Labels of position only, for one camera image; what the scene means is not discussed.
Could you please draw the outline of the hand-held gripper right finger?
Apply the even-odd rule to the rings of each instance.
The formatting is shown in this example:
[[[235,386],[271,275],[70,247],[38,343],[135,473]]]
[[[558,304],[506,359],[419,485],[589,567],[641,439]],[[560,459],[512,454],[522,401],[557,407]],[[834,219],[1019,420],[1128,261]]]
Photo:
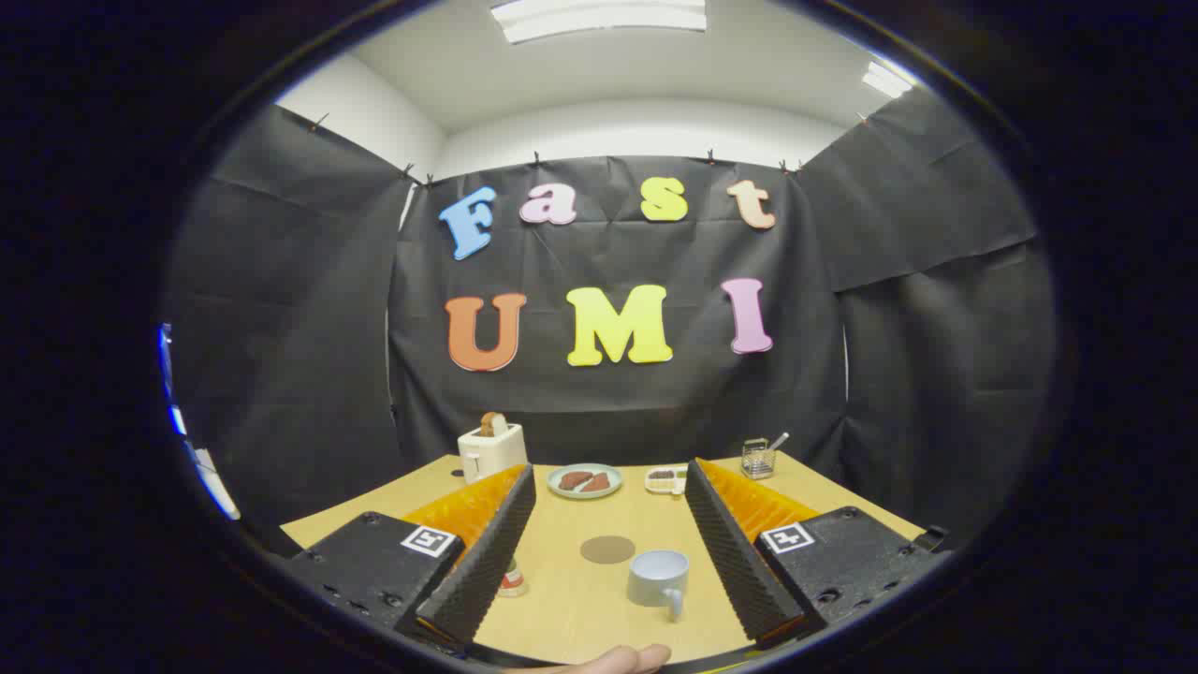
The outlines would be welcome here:
[[[825,514],[694,459],[685,499],[748,640],[774,646],[846,623],[949,555],[940,529],[904,538],[848,505]]]

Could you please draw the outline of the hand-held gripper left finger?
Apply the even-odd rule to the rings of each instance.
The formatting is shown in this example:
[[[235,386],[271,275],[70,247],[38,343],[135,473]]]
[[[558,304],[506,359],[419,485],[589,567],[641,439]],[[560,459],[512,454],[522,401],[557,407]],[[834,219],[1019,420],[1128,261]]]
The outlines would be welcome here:
[[[488,615],[534,505],[532,466],[512,466],[401,518],[362,512],[283,567],[347,614],[462,649]]]

